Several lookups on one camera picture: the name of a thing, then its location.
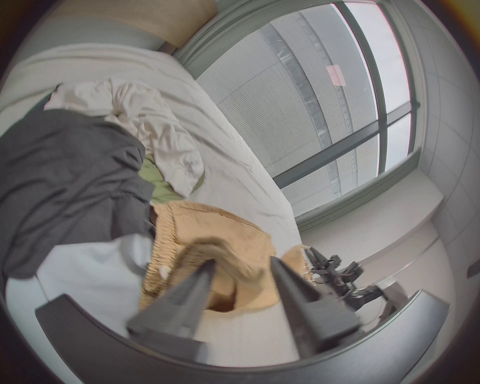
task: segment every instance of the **dark gray garment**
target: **dark gray garment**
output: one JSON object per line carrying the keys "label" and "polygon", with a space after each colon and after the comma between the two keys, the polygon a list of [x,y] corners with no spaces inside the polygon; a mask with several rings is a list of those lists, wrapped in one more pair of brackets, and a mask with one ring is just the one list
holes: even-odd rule
{"label": "dark gray garment", "polygon": [[58,244],[154,236],[153,184],[138,176],[143,145],[103,117],[43,110],[0,138],[0,265],[33,276]]}

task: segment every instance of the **green garment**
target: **green garment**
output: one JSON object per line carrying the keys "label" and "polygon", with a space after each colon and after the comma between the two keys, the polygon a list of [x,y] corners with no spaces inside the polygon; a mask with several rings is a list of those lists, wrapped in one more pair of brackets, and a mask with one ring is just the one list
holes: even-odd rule
{"label": "green garment", "polygon": [[[152,202],[154,204],[168,203],[173,200],[183,200],[183,197],[176,193],[171,185],[165,181],[162,173],[156,167],[153,155],[146,155],[145,160],[142,163],[142,168],[138,171],[138,175],[148,182],[155,185],[155,189],[152,194]],[[205,172],[198,179],[197,184],[194,187],[196,191],[203,183],[205,179]]]}

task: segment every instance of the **bed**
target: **bed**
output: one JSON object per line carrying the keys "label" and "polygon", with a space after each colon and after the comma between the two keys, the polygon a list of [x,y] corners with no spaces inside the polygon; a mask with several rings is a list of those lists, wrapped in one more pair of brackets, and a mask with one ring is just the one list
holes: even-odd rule
{"label": "bed", "polygon": [[[0,94],[0,135],[63,82],[116,76],[157,88],[193,138],[204,184],[188,200],[239,215],[272,236],[277,255],[300,244],[289,202],[205,91],[171,56],[111,44],[53,48],[20,62]],[[103,243],[58,245],[31,279],[7,281],[6,302],[26,340],[66,383],[79,383],[41,330],[35,308],[71,295],[91,315],[127,336],[138,311],[140,286],[152,240],[133,234]],[[195,338],[209,345],[208,363],[259,366],[298,359],[281,303],[260,311],[205,311]]]}

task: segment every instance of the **crumpled white shirt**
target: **crumpled white shirt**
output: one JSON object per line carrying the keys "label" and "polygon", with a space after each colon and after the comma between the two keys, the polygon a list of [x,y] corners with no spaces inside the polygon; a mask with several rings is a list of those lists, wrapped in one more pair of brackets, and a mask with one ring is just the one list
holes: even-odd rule
{"label": "crumpled white shirt", "polygon": [[69,109],[88,116],[105,116],[120,125],[153,154],[164,179],[188,197],[204,172],[190,134],[166,105],[160,92],[141,82],[122,79],[61,84],[44,109]]}

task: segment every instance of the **window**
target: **window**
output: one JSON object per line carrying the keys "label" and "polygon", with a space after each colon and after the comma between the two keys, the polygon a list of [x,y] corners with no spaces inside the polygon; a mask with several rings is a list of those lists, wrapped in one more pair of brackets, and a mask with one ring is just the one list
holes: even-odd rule
{"label": "window", "polygon": [[275,19],[231,47],[197,82],[295,216],[408,154],[405,65],[376,4],[321,5]]}

